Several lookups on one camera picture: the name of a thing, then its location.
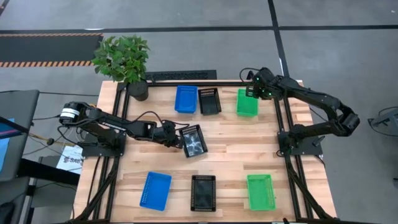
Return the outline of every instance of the potted plant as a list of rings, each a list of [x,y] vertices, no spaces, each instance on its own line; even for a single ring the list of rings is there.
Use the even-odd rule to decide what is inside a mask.
[[[95,73],[101,72],[113,81],[126,84],[127,92],[136,100],[148,98],[148,84],[145,79],[145,63],[148,59],[147,41],[136,35],[132,37],[110,37],[99,43],[92,60]]]

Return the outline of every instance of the black basket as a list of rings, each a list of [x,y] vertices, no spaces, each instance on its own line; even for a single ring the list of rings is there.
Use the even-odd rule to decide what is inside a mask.
[[[191,188],[191,211],[216,211],[216,176],[193,175]]]
[[[221,112],[221,104],[217,88],[198,90],[198,96],[201,114],[212,115]]]
[[[199,124],[181,129],[180,135],[184,141],[184,152],[187,158],[207,152],[205,139]]]

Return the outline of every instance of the blue plastic basket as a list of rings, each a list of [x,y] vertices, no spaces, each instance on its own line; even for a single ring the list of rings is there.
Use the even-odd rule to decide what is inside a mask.
[[[174,109],[179,113],[194,113],[197,110],[198,87],[177,86]]]
[[[149,172],[139,206],[164,211],[171,183],[171,175]]]

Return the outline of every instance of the gray floor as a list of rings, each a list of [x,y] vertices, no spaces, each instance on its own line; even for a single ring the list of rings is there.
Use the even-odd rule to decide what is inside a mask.
[[[391,0],[274,0],[280,26],[398,24]],[[265,0],[10,0],[0,29],[85,29],[176,26],[271,25]],[[342,220],[396,223],[398,177],[396,138],[372,132],[367,118],[397,106],[398,30],[282,31],[290,75],[306,86],[340,98],[362,123],[349,138],[323,142],[333,201]],[[272,31],[142,33],[152,51],[148,70],[217,69],[220,79],[237,79],[243,67],[267,66],[280,73]],[[92,67],[0,68],[0,91],[39,89],[97,94],[104,77]],[[41,95],[35,117],[59,114],[71,100],[95,97]],[[321,120],[314,116],[316,122]],[[38,121],[32,132],[57,138],[57,121]],[[29,152],[39,145],[29,141]],[[30,155],[56,155],[41,151]],[[40,220],[47,214],[51,220]],[[62,222],[70,206],[43,208],[36,223]]]

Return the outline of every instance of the green basket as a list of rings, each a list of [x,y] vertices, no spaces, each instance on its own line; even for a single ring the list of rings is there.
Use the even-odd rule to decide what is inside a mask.
[[[275,210],[275,195],[271,175],[248,175],[250,210]]]
[[[259,101],[246,96],[246,89],[238,89],[236,113],[240,116],[256,116],[259,112]]]

